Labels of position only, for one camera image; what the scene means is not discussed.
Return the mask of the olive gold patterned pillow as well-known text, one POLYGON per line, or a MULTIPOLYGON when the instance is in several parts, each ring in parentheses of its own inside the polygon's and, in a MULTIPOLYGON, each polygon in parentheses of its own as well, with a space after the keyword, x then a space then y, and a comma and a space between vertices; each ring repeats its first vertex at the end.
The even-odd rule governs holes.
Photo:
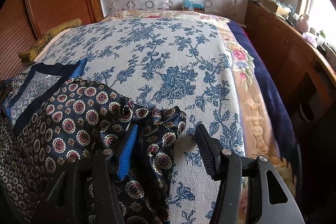
POLYGON ((29 50, 18 53, 18 57, 20 58, 21 63, 24 66, 33 64, 35 61, 37 61, 38 57, 43 53, 43 51, 47 50, 47 48, 51 45, 52 41, 55 41, 62 35, 64 35, 66 33, 66 30, 80 27, 81 25, 81 19, 76 18, 59 24, 54 28, 51 28, 40 39, 38 39, 29 48, 29 50))

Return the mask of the window with wooden frame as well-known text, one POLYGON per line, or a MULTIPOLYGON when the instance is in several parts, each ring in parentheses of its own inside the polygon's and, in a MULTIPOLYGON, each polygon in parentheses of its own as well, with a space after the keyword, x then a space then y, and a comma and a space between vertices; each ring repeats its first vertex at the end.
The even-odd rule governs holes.
POLYGON ((299 14, 308 15, 309 27, 322 31, 329 43, 335 43, 335 7, 330 0, 301 0, 299 14))

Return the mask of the pink floral bed quilt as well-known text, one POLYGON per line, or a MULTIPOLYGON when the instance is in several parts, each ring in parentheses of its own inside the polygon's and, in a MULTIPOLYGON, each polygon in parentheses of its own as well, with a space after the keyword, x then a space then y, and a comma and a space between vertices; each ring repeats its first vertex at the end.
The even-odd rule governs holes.
MULTIPOLYGON (((204 15, 184 11, 121 11, 105 17, 105 22, 123 16, 154 15, 172 17, 173 15, 204 15)), ((233 57, 232 72, 238 96, 241 129, 244 141, 244 156, 255 158, 264 154, 269 157, 275 169, 279 171, 290 190, 294 189, 292 170, 289 163, 280 156, 278 144, 274 138, 272 124, 262 97, 260 87, 254 74, 253 58, 241 46, 234 34, 228 49, 233 57)))

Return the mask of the box with blue items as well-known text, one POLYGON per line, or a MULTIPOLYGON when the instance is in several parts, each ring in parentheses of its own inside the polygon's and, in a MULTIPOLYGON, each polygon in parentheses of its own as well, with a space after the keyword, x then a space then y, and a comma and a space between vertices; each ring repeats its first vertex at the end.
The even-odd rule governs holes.
POLYGON ((194 11, 205 13, 205 5, 194 3, 192 0, 183 0, 182 2, 183 11, 194 11))

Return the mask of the navy blue blanket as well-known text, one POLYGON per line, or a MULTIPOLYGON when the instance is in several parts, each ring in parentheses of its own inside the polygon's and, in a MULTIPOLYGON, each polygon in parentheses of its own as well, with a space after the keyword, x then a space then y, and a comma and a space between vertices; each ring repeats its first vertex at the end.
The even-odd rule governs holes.
POLYGON ((301 153, 297 150, 293 126, 276 85, 244 30, 233 20, 228 23, 228 27, 238 43, 253 58, 253 64, 255 65, 254 74, 272 124, 280 156, 291 164, 293 175, 299 181, 302 179, 301 153))

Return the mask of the long wooden side cabinet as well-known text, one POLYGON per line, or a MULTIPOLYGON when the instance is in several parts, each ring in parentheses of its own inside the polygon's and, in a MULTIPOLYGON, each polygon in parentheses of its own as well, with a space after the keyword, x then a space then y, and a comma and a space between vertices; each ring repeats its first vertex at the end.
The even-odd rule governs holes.
POLYGON ((317 121, 335 106, 335 70, 296 29, 252 1, 244 23, 290 115, 317 121))

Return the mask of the pink bottle on cabinet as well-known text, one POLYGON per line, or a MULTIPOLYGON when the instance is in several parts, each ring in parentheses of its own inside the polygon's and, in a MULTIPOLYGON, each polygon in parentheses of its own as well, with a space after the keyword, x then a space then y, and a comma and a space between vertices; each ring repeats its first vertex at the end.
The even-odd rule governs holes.
POLYGON ((299 21, 297 22, 297 29, 299 32, 304 33, 309 30, 309 15, 302 14, 299 16, 299 21))

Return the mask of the brown wooden wardrobe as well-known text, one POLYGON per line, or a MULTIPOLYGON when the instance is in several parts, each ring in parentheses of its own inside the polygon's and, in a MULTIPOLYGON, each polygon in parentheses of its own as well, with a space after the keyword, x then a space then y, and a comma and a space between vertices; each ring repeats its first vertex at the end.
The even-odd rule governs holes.
POLYGON ((5 0, 1 7, 1 79, 22 69, 19 52, 28 50, 49 29, 74 18, 83 24, 102 20, 100 0, 5 0))

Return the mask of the blue floral white sheet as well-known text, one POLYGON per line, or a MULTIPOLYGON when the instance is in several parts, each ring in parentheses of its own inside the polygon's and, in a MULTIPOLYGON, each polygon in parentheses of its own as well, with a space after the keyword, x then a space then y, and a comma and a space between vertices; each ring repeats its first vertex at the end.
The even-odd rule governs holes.
POLYGON ((219 184, 194 140, 203 124, 221 145, 244 154, 228 19, 206 15, 123 16, 74 28, 47 47, 45 64, 87 59, 83 77, 148 108, 178 106, 186 129, 174 146, 167 203, 172 223, 208 223, 219 184))

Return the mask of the navy patterned silk garment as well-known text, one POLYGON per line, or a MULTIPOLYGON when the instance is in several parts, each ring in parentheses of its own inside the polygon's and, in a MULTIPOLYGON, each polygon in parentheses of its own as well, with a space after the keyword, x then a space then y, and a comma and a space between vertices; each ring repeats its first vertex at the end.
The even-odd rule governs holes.
POLYGON ((86 60, 35 64, 1 81, 1 223, 45 223, 46 189, 69 157, 90 159, 138 125, 130 169, 115 184, 124 223, 169 223, 174 143, 186 114, 140 106, 84 80, 86 60))

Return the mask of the cardboard box on cabinet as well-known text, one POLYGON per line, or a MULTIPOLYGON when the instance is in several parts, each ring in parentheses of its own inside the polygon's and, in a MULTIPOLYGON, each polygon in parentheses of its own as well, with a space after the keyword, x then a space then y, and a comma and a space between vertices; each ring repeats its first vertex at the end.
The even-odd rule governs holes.
POLYGON ((290 13, 290 8, 282 5, 281 3, 277 3, 271 0, 262 0, 261 4, 265 9, 267 9, 271 13, 275 13, 281 16, 285 16, 290 13))

